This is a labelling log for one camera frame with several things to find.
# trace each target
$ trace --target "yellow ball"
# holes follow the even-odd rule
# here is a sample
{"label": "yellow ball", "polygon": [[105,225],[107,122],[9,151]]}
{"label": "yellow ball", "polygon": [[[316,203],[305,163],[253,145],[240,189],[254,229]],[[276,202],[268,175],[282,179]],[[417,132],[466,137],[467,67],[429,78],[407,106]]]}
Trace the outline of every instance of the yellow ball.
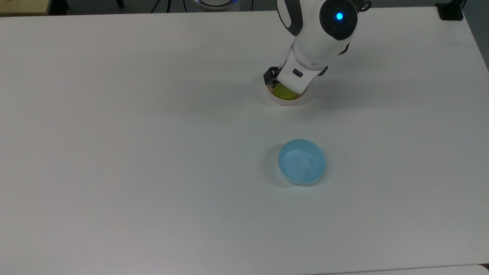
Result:
{"label": "yellow ball", "polygon": [[291,89],[284,86],[284,84],[279,83],[272,89],[272,94],[283,100],[294,100],[297,98],[298,94]]}

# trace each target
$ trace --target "bowl rim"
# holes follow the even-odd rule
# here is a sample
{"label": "bowl rim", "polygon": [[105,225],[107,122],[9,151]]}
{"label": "bowl rim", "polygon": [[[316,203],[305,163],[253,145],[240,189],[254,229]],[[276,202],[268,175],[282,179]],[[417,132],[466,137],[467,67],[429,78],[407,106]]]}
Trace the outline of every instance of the bowl rim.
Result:
{"label": "bowl rim", "polygon": [[[284,147],[285,147],[287,144],[291,143],[291,142],[297,142],[297,141],[306,141],[306,142],[311,143],[312,145],[314,145],[314,146],[315,146],[315,147],[316,147],[316,148],[319,150],[319,152],[321,153],[321,154],[320,154],[320,156],[321,156],[321,158],[324,160],[324,166],[323,166],[323,167],[321,167],[321,174],[320,174],[320,175],[319,175],[317,178],[315,178],[314,180],[312,180],[312,181],[309,181],[309,182],[296,182],[296,181],[292,180],[291,178],[289,178],[289,177],[288,177],[288,176],[287,176],[287,175],[284,173],[284,170],[282,169],[282,167],[281,167],[281,165],[280,165],[280,159],[281,159],[281,158],[280,158],[280,155],[282,154]],[[288,181],[290,181],[290,182],[292,182],[292,183],[294,183],[294,184],[297,184],[297,185],[305,185],[305,184],[310,184],[310,183],[313,183],[313,182],[317,181],[318,179],[320,179],[320,178],[323,176],[324,172],[326,171],[326,156],[324,155],[324,152],[323,152],[323,150],[321,149],[321,147],[319,147],[319,146],[318,146],[316,143],[314,143],[314,142],[312,142],[312,141],[310,141],[310,140],[307,140],[307,139],[303,139],[303,138],[296,138],[296,139],[292,139],[292,140],[290,140],[290,141],[286,142],[286,143],[285,143],[285,144],[282,146],[282,148],[280,149],[280,152],[279,152],[278,157],[277,157],[277,161],[278,161],[278,166],[279,166],[279,168],[280,168],[280,172],[282,172],[282,175],[284,175],[284,177],[285,177],[285,178],[286,178]]]}

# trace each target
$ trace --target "light blue bowl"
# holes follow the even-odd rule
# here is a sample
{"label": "light blue bowl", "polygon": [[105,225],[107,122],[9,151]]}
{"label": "light blue bowl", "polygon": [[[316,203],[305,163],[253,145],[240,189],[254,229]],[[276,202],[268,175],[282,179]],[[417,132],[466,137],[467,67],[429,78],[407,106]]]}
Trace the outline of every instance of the light blue bowl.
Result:
{"label": "light blue bowl", "polygon": [[278,154],[278,165],[284,176],[295,184],[308,184],[323,175],[326,158],[313,142],[294,139],[287,142]]}

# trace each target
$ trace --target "black bracket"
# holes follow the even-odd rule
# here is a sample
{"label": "black bracket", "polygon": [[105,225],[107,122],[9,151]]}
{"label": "black bracket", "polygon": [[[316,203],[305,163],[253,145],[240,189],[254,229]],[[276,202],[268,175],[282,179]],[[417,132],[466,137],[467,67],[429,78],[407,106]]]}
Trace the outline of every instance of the black bracket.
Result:
{"label": "black bracket", "polygon": [[280,82],[277,80],[278,74],[282,69],[278,67],[270,67],[267,72],[263,75],[263,80],[265,80],[265,85],[270,85],[274,88]]}
{"label": "black bracket", "polygon": [[448,4],[436,4],[435,7],[438,8],[440,19],[445,21],[462,21],[464,15],[460,6],[464,1],[466,0],[453,0]]}

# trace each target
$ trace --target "floor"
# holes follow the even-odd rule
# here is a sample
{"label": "floor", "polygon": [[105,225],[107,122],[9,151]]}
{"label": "floor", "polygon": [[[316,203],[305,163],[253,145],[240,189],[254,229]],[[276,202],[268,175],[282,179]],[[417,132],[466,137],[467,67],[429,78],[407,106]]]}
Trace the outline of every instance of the floor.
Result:
{"label": "floor", "polygon": [[[116,0],[67,0],[68,15],[117,14],[117,13],[166,13],[195,12],[192,0],[124,0],[125,6],[119,8]],[[274,10],[275,0],[253,0],[253,10]],[[433,6],[449,0],[371,0],[372,7]],[[252,0],[241,0],[240,10],[251,10]],[[470,25],[481,54],[489,68],[489,0],[467,0],[464,14]]]}

